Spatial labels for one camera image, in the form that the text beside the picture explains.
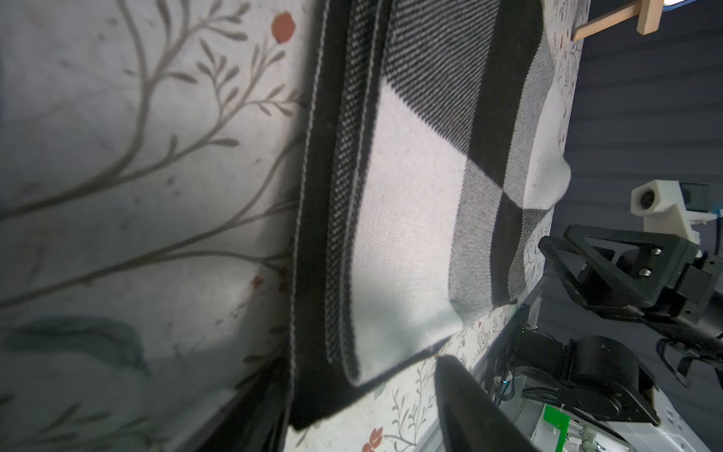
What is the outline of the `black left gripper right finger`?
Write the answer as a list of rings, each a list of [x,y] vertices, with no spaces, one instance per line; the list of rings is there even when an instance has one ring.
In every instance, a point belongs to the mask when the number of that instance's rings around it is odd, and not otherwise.
[[[435,391],[444,447],[465,452],[535,452],[454,356],[437,360]]]

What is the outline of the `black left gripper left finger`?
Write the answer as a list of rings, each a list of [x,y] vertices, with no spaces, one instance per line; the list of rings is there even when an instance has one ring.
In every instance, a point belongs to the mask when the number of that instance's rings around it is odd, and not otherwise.
[[[282,451],[291,400],[290,360],[272,361],[197,451]]]

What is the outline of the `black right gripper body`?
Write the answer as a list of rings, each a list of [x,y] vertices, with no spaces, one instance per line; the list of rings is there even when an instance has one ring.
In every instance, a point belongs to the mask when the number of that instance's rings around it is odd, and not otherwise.
[[[705,363],[722,378],[722,293],[715,289],[722,276],[720,259],[698,259],[685,265],[676,284],[665,287],[655,305],[622,306],[622,297],[590,267],[587,309],[608,320],[643,324],[662,338],[656,353],[668,371],[686,388],[690,369]]]

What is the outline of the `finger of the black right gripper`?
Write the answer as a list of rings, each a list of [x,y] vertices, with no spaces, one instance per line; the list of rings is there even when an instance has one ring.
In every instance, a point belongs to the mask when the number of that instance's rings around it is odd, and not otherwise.
[[[595,247],[591,239],[635,246],[638,257],[630,269],[618,267],[614,252]],[[572,225],[563,237],[542,237],[538,248],[563,282],[570,298],[585,308],[649,308],[657,303],[663,289],[675,286],[683,267],[692,261],[692,243],[677,235],[613,230]],[[559,252],[581,257],[587,270],[597,275],[606,288],[583,284],[565,266]]]

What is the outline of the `grey black checked scarf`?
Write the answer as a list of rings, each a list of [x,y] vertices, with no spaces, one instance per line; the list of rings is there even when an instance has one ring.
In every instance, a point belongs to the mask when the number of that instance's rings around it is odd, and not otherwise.
[[[325,4],[295,245],[295,429],[537,283],[528,245],[570,184],[553,9]]]

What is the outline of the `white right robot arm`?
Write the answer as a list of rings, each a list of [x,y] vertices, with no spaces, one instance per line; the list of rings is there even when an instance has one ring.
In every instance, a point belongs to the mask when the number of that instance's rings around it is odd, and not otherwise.
[[[607,320],[656,331],[656,352],[688,385],[693,363],[722,368],[722,259],[672,234],[570,226],[544,237],[540,250],[570,299]],[[593,335],[563,344],[519,327],[503,361],[502,381],[527,379],[521,397],[575,414],[633,451],[702,451],[653,373],[632,350]]]

